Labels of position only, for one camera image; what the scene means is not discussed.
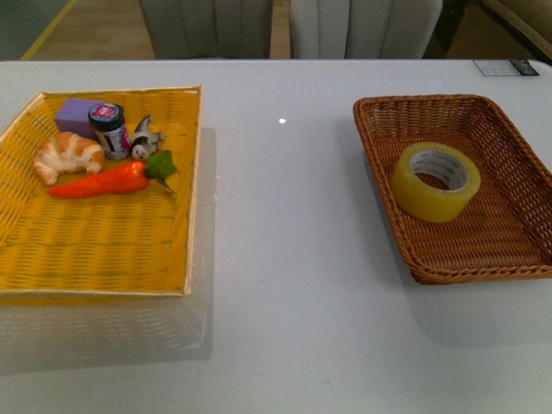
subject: white chair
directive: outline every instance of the white chair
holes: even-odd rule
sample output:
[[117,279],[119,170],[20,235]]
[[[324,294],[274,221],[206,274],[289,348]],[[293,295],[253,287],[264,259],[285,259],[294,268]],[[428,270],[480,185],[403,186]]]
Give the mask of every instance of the white chair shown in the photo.
[[297,59],[420,59],[442,0],[291,0]]
[[273,0],[140,0],[156,59],[270,57]]

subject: wicker basket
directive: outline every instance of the wicker basket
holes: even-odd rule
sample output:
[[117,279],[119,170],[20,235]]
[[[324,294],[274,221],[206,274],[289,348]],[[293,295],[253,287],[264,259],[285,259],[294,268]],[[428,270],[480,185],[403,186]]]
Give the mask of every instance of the wicker basket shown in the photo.
[[[398,248],[417,282],[552,276],[552,175],[496,103],[475,95],[362,98],[354,119]],[[480,172],[480,190],[450,222],[418,220],[394,202],[394,166],[420,141],[460,150]]]
[[[32,164],[58,132],[68,97],[125,110],[129,133],[152,115],[178,172],[146,190],[81,200],[52,198]],[[0,303],[76,304],[181,297],[191,291],[201,87],[41,93],[0,136]],[[107,160],[104,170],[124,161]],[[59,184],[78,178],[65,174]]]

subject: yellow tape roll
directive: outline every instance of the yellow tape roll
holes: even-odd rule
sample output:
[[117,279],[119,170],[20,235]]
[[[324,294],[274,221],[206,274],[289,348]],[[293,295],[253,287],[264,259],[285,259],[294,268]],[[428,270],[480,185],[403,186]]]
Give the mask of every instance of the yellow tape roll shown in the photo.
[[[448,190],[427,185],[416,174],[432,175]],[[480,183],[480,174],[466,155],[446,145],[420,142],[400,155],[389,184],[398,206],[408,214],[444,223],[461,213]]]

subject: purple block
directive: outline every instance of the purple block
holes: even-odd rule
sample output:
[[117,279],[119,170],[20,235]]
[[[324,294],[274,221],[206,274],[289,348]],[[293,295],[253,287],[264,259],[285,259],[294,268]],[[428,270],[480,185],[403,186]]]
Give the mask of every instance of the purple block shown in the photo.
[[60,132],[70,131],[84,138],[97,141],[94,129],[92,129],[88,121],[88,111],[92,106],[103,103],[104,101],[69,97],[53,120],[60,129]]

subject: carrot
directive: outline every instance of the carrot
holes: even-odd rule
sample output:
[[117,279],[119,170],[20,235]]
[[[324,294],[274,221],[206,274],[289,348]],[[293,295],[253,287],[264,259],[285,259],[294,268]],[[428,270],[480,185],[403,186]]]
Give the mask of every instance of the carrot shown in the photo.
[[143,190],[149,185],[145,169],[142,162],[132,161],[72,183],[57,185],[50,188],[48,194],[58,198],[87,198]]
[[102,194],[118,194],[143,190],[149,185],[150,179],[156,179],[169,191],[173,191],[166,183],[166,178],[177,172],[173,164],[173,154],[164,149],[159,154],[147,157],[147,166],[141,161],[131,161],[102,172],[89,175],[72,183],[58,185],[48,190],[48,194],[59,198],[87,198]]

